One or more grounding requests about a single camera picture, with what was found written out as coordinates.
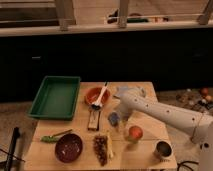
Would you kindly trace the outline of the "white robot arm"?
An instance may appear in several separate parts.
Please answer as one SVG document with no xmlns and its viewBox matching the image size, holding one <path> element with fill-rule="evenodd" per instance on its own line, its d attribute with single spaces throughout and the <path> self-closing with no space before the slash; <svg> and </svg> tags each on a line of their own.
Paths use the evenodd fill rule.
<svg viewBox="0 0 213 171">
<path fill-rule="evenodd" d="M 120 96 L 118 111 L 128 116 L 133 110 L 146 113 L 188 134 L 201 145 L 198 171 L 213 171 L 213 116 L 163 104 L 126 91 Z"/>
</svg>

